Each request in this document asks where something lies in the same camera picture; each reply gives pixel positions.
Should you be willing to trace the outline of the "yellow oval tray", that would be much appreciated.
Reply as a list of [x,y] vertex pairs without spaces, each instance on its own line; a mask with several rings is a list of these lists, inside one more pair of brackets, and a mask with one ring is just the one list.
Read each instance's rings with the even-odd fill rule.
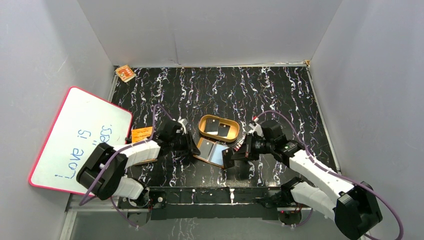
[[240,125],[234,120],[207,114],[200,119],[198,129],[203,137],[232,143],[238,139]]

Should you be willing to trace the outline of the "orange Huckleberry Finn book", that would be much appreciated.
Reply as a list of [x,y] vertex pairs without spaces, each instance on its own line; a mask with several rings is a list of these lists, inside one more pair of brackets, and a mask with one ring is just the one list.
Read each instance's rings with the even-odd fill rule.
[[[138,143],[138,142],[142,142],[144,140],[147,140],[151,136],[152,132],[153,132],[152,126],[132,129],[131,130],[131,142],[134,144],[134,143]],[[155,162],[156,160],[157,160],[156,156],[155,157],[148,156],[144,160],[140,160],[140,159],[137,158],[137,160],[135,161],[135,163],[133,165],[137,166],[137,165],[147,164],[147,163]]]

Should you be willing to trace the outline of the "orange leather card holder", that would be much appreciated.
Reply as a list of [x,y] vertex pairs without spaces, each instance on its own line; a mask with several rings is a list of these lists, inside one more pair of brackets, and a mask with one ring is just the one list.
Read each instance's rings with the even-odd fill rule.
[[222,151],[223,150],[226,150],[228,148],[230,148],[230,147],[215,142],[215,145],[214,145],[214,147],[213,147],[213,149],[212,149],[212,151],[210,153],[210,156],[209,156],[209,159],[208,160],[202,160],[202,159],[200,159],[199,158],[199,155],[194,155],[194,157],[196,159],[199,159],[199,160],[204,161],[206,163],[209,163],[211,165],[214,165],[214,166],[223,168]]

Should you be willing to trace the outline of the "stack of black cards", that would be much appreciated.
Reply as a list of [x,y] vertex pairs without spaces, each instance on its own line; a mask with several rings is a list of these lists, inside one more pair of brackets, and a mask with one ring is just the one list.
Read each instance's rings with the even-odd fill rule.
[[230,125],[221,123],[219,119],[207,118],[204,132],[210,135],[226,138],[230,132]]

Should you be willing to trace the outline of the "pack of coloured markers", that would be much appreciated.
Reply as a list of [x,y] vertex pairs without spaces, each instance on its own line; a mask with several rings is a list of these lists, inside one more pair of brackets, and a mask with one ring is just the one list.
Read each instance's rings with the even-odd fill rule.
[[232,146],[232,150],[234,151],[234,152],[237,152],[240,148],[241,148],[241,146],[243,145],[243,143],[244,143],[244,141],[245,141],[245,138],[246,138],[246,136],[247,136],[247,134],[245,134],[245,135],[243,135],[243,137],[240,139],[240,140],[238,140],[233,146]]

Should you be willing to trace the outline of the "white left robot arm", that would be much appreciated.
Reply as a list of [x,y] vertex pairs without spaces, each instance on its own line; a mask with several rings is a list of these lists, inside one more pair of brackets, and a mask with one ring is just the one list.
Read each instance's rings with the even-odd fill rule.
[[199,155],[201,152],[187,130],[187,121],[169,120],[145,140],[123,146],[98,144],[76,175],[76,181],[100,200],[127,198],[137,208],[150,200],[150,189],[125,175],[132,166],[149,163],[173,153],[177,157]]

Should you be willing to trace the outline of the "small orange card box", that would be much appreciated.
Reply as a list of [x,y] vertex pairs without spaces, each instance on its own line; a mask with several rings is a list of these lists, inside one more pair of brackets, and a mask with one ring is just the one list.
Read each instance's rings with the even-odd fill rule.
[[137,76],[128,64],[118,67],[115,70],[115,73],[124,83],[127,83]]

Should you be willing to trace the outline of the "pink framed whiteboard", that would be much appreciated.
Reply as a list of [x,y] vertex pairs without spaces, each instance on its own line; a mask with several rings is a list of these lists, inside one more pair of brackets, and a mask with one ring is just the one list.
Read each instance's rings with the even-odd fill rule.
[[84,194],[77,173],[100,143],[124,145],[133,115],[79,87],[69,88],[30,172],[33,187]]

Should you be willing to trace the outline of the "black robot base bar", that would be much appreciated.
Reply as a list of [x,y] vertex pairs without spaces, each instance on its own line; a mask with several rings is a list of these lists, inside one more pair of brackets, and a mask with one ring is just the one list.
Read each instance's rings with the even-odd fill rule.
[[260,218],[292,228],[304,225],[313,213],[290,200],[280,187],[152,187],[144,203],[120,197],[118,207],[131,220],[137,214],[144,214],[147,221]]

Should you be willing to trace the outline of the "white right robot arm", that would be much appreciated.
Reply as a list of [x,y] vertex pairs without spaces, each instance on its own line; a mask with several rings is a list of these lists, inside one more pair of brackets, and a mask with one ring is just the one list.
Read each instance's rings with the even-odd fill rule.
[[262,124],[250,122],[250,131],[239,141],[229,156],[226,167],[235,161],[257,161],[260,155],[271,154],[307,181],[295,177],[281,186],[278,197],[288,207],[307,205],[334,221],[339,231],[350,240],[358,240],[383,220],[377,198],[369,192],[338,177],[336,172],[316,160],[299,141],[288,140],[282,126],[275,120]]

